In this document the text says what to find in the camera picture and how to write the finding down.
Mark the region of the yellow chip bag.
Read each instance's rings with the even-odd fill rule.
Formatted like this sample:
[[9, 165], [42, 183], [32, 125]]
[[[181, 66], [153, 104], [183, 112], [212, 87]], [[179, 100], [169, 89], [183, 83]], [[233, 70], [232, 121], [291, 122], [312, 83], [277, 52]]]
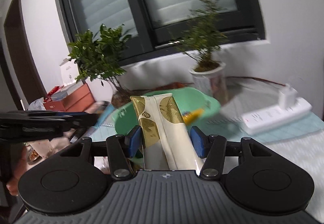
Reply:
[[199, 109], [193, 110], [191, 112], [184, 112], [182, 114], [183, 122], [186, 125], [190, 125], [193, 122], [195, 122], [198, 118], [200, 118], [203, 113], [204, 113], [203, 108], [199, 108]]

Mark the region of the beige gold long packet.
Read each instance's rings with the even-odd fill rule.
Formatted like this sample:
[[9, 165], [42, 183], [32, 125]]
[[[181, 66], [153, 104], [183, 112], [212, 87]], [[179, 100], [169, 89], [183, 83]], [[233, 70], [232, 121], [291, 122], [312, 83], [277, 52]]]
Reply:
[[194, 149], [173, 94], [132, 96], [131, 101], [143, 131], [144, 168], [194, 170], [200, 174], [203, 161]]

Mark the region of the glass drinking cup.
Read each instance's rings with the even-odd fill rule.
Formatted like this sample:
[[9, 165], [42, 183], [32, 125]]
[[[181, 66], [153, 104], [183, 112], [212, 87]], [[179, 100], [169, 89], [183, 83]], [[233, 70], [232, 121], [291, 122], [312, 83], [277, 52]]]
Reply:
[[55, 153], [53, 146], [47, 139], [29, 141], [26, 144], [29, 147], [27, 154], [29, 165], [36, 163], [39, 158], [47, 159]]

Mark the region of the green plastic bowl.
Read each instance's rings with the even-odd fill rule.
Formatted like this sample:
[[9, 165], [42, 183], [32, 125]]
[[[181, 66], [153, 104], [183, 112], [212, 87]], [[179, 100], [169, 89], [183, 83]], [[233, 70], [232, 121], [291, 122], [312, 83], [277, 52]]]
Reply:
[[[198, 118], [195, 121], [195, 124], [197, 125], [203, 124], [203, 122], [207, 118], [213, 116], [214, 114], [217, 114], [221, 107], [220, 103], [216, 99], [213, 99], [212, 97], [205, 95], [197, 89], [190, 87], [173, 90], [154, 91], [146, 93], [143, 96], [154, 96], [165, 93], [173, 94], [173, 97], [176, 101], [181, 115], [184, 112], [191, 112], [193, 110], [203, 108], [204, 113], [201, 115], [200, 118]], [[115, 131], [120, 135], [128, 134], [134, 126], [139, 125], [132, 101], [116, 110], [114, 114], [114, 122]], [[190, 136], [189, 131], [191, 127], [189, 125], [186, 125], [186, 127]]]

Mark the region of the white power strip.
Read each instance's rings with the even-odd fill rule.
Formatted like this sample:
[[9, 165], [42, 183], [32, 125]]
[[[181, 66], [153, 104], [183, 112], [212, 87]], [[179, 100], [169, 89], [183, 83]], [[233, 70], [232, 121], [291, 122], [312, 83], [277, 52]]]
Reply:
[[294, 106], [281, 109], [273, 105], [241, 115], [241, 128], [248, 135], [255, 135], [273, 130], [307, 116], [312, 110], [312, 105], [304, 98], [298, 97]]

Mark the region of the orange drawer box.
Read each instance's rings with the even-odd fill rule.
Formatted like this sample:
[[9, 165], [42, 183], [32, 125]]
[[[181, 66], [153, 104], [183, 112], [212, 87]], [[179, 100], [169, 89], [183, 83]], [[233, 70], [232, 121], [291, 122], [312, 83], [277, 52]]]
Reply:
[[61, 100], [49, 101], [44, 103], [46, 110], [61, 112], [82, 112], [95, 103], [94, 97], [87, 84], [82, 84], [71, 94]]

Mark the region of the white open box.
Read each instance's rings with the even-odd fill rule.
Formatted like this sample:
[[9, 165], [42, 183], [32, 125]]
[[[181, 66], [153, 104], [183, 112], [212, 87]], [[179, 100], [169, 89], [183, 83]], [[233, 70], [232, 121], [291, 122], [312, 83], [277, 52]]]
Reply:
[[79, 69], [77, 64], [65, 58], [63, 59], [63, 62], [59, 66], [60, 66], [63, 85], [67, 86], [75, 83], [76, 78], [79, 76]]

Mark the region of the leafy plant in glass vase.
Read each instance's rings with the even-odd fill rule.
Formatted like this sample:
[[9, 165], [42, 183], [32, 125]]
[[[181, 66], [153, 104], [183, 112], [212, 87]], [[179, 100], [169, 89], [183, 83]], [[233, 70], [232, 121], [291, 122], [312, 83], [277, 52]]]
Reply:
[[132, 38], [121, 24], [116, 28], [101, 24], [99, 31], [86, 30], [77, 33], [74, 41], [68, 43], [68, 60], [77, 64], [79, 74], [76, 81], [100, 80], [113, 86], [112, 105], [120, 108], [131, 101], [131, 91], [121, 85], [119, 77], [126, 73], [120, 66], [127, 42]]

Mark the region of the white charger plug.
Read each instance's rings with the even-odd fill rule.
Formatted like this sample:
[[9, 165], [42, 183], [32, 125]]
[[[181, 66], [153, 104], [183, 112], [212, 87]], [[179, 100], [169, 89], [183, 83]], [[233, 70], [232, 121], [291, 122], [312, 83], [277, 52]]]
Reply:
[[297, 91], [290, 84], [285, 86], [278, 91], [278, 105], [281, 109], [288, 109], [295, 105]]

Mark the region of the patterned tablecloth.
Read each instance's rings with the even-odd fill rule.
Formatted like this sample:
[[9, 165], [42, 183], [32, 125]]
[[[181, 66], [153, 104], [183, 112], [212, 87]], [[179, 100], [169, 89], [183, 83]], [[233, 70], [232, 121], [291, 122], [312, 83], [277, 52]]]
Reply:
[[[196, 125], [206, 134], [217, 133], [230, 141], [238, 141], [246, 136], [239, 126], [241, 115], [276, 104], [281, 85], [254, 79], [230, 78], [227, 87], [229, 102], [203, 124]], [[109, 106], [104, 111], [99, 124], [88, 133], [93, 141], [104, 141], [115, 135], [116, 110]], [[301, 120], [253, 137], [312, 176], [315, 191], [306, 211], [323, 222], [323, 121], [314, 113], [309, 113]]]

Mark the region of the small plant in white pot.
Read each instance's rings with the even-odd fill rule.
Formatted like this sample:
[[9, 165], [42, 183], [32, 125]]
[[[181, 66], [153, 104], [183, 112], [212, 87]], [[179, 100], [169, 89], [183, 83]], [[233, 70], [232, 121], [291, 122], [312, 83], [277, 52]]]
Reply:
[[221, 7], [218, 0], [197, 0], [201, 7], [190, 10], [188, 29], [182, 32], [180, 50], [195, 60], [190, 74], [195, 88], [224, 105], [228, 102], [225, 78], [226, 64], [215, 58], [226, 35], [217, 29]]

